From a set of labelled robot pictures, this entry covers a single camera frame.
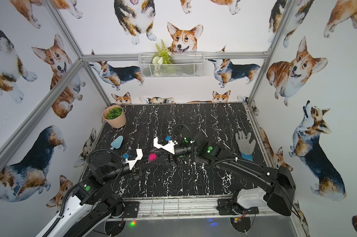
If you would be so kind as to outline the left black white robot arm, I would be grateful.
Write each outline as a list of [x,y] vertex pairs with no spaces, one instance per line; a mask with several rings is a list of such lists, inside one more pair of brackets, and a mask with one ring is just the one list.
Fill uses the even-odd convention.
[[141,149],[132,157],[122,157],[111,149],[92,151],[87,156],[91,173],[66,192],[60,211],[38,236],[85,237],[110,216],[122,216],[124,201],[110,183],[128,174],[139,177],[150,164],[151,159]]

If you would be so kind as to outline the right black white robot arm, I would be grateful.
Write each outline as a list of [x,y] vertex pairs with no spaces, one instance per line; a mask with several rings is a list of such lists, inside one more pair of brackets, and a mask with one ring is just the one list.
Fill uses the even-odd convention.
[[153,146],[165,150],[173,159],[190,156],[203,168],[222,169],[253,183],[254,188],[235,192],[226,207],[218,205],[220,213],[255,214],[257,208],[268,207],[283,216],[292,214],[296,185],[289,169],[247,160],[210,142],[201,131],[193,135],[185,124],[179,123],[173,130],[177,128],[181,129],[179,139],[172,132],[169,136],[154,138]]

